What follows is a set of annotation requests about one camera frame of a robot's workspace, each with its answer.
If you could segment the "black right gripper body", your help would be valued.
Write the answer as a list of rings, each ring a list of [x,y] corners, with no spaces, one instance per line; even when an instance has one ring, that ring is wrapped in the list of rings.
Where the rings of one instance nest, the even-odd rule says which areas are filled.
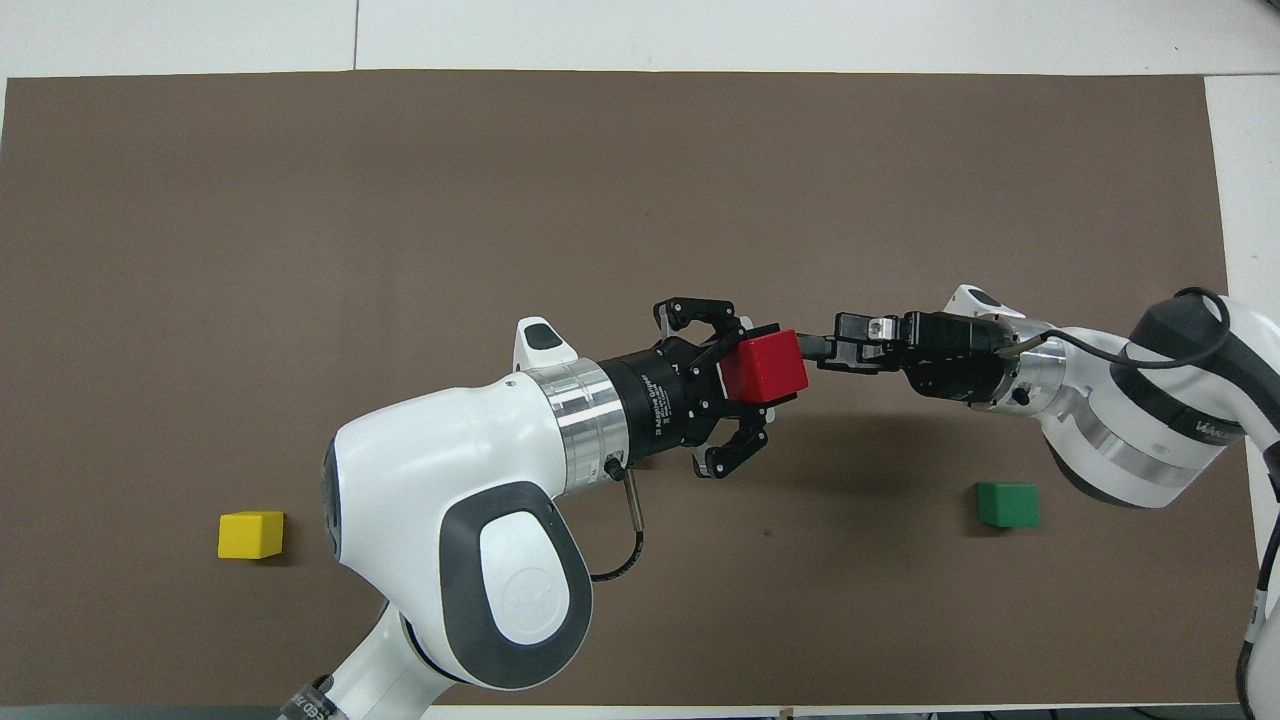
[[[908,313],[905,320],[905,377],[915,392],[965,404],[995,398],[1007,366],[998,351],[1014,345],[1010,329],[952,313]]]

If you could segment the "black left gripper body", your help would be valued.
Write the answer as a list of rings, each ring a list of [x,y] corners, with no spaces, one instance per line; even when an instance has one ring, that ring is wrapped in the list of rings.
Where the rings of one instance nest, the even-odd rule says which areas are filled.
[[[663,340],[599,361],[623,409],[627,465],[676,447],[705,443],[723,419],[739,420],[746,405],[730,400],[716,363],[727,357],[723,343]]]

